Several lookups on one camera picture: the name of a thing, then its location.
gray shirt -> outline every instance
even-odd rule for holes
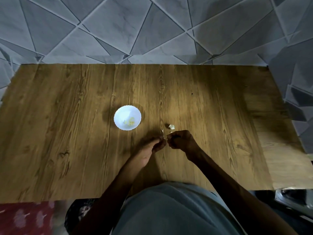
[[[221,197],[194,185],[166,182],[128,198],[112,235],[245,234]]]

forearm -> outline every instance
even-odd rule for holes
[[[193,152],[194,164],[208,178],[248,234],[297,234],[267,205],[224,172],[203,150]]]
[[[78,234],[109,234],[114,226],[140,168],[127,161],[102,196],[93,204],[72,232]]]

person's left hand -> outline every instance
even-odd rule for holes
[[[140,164],[140,166],[144,167],[147,165],[151,155],[164,148],[165,145],[166,140],[163,136],[152,137],[140,147],[133,158]]]

hand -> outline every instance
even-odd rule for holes
[[[138,152],[131,157],[141,167],[146,166],[151,155],[161,150],[166,145],[166,140],[163,136],[155,136],[145,141],[146,143],[144,143],[143,146],[139,148]]]
[[[188,160],[191,160],[191,155],[195,151],[200,150],[200,147],[188,130],[175,131],[166,137],[168,145],[173,149],[182,150]]]

tiled wall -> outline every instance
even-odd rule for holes
[[[269,69],[293,119],[293,125],[307,153],[313,153],[313,0],[305,0],[308,7],[301,11],[297,23],[287,22],[288,33],[295,32],[288,46],[269,63]],[[277,8],[286,8],[284,3]]]
[[[279,64],[291,59],[310,60],[289,52],[299,55],[300,49],[309,51],[305,44],[302,48],[296,43],[311,38],[312,29],[298,33],[310,25],[300,20],[311,2],[0,0],[0,98],[22,63],[266,66],[283,49],[271,66],[276,77]],[[294,75],[301,75],[303,65],[301,60],[295,71],[288,65],[282,72],[292,68]],[[298,88],[311,90],[306,89],[310,83],[301,82],[301,87],[291,83],[290,71],[284,76],[287,83],[280,86],[284,97],[287,89],[292,96]],[[286,104],[300,107],[301,112],[305,112],[302,107],[309,107],[297,104],[296,99],[287,99]],[[305,122],[301,119],[295,118],[297,123]]]

